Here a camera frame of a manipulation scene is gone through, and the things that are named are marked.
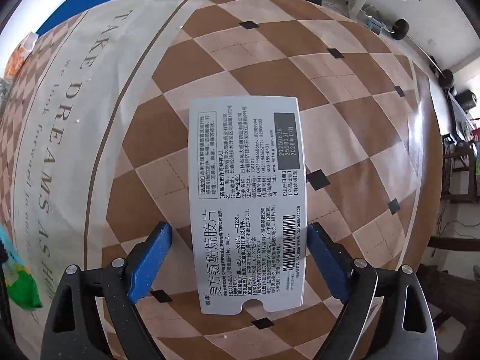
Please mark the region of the white medicine box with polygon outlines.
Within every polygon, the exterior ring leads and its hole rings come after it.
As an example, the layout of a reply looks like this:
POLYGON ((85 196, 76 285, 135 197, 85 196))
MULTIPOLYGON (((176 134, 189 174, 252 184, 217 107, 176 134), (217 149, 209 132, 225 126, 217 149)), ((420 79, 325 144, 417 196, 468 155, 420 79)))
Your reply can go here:
POLYGON ((197 98, 189 109, 189 201, 200 309, 236 315, 304 301, 307 191, 294 97, 197 98))

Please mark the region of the green teal snack bag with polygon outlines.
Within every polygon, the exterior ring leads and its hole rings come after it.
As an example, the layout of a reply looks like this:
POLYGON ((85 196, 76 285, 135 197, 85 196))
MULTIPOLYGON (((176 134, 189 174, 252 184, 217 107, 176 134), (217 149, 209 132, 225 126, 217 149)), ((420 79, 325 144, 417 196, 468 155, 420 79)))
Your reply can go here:
POLYGON ((1 228, 1 269, 8 297, 20 308, 35 311, 43 307, 37 282, 24 265, 7 233, 1 228))

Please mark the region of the dark wooden chair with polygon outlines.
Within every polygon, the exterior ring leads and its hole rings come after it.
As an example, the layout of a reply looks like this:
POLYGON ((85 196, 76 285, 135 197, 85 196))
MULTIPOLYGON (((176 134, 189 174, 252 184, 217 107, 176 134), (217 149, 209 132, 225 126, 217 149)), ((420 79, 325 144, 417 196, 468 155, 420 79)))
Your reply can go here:
POLYGON ((479 282, 421 264, 416 272, 428 303, 469 330, 479 330, 479 282))

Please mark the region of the brown checkered tablecloth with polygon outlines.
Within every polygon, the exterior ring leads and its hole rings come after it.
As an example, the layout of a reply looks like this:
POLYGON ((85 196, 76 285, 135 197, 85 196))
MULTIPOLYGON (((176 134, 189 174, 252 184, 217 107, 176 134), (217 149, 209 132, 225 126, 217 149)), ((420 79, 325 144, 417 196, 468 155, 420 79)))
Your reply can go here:
POLYGON ((439 206, 432 75, 304 0, 113 0, 39 37, 1 117, 1 224, 37 283, 12 306, 28 359, 73 358, 64 276, 170 248, 125 332, 112 287, 98 354, 314 359, 343 308, 305 244, 319 223, 376 268, 417 267, 439 206))

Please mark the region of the orange snack bag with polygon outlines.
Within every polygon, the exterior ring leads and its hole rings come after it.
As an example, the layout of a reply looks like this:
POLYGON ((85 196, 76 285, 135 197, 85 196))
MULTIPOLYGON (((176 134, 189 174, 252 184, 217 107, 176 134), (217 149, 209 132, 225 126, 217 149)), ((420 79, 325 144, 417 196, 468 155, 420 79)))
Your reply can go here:
POLYGON ((16 47, 11 54, 4 72, 4 80, 14 80, 18 75, 20 69, 24 65, 27 57, 32 53, 38 35, 36 33, 29 33, 16 47))

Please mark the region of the black barbell weight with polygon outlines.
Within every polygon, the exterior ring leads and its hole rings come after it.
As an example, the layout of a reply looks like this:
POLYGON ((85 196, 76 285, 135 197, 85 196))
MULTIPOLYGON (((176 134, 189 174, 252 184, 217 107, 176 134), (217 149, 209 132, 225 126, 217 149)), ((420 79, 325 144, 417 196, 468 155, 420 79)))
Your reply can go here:
POLYGON ((391 29, 391 37, 397 41, 403 40, 409 31, 409 23, 405 19, 398 19, 391 29))

